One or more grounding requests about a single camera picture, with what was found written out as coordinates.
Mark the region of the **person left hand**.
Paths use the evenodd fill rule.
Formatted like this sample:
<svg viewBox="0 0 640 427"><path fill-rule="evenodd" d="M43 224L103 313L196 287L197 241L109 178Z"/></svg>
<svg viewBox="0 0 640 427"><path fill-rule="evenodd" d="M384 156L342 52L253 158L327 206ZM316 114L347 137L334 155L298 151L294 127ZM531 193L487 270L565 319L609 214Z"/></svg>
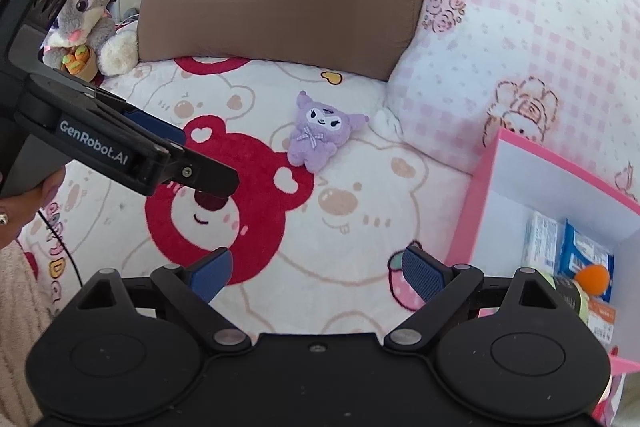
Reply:
<svg viewBox="0 0 640 427"><path fill-rule="evenodd" d="M27 225L35 214L43 207L50 204L58 189L62 185L66 175L66 168L51 174L41 184L22 195L4 198L0 202L0 248L6 248L17 236L21 229Z"/></svg>

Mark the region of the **cream knit sleeve forearm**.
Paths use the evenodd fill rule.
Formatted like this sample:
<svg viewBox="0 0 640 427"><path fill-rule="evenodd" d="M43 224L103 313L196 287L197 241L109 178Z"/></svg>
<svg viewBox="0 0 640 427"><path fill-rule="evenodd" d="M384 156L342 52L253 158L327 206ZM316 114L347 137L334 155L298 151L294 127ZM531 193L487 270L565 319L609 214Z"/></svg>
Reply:
<svg viewBox="0 0 640 427"><path fill-rule="evenodd" d="M33 426L42 413L25 364L51 317L27 257L16 242L1 249L0 407L2 426Z"/></svg>

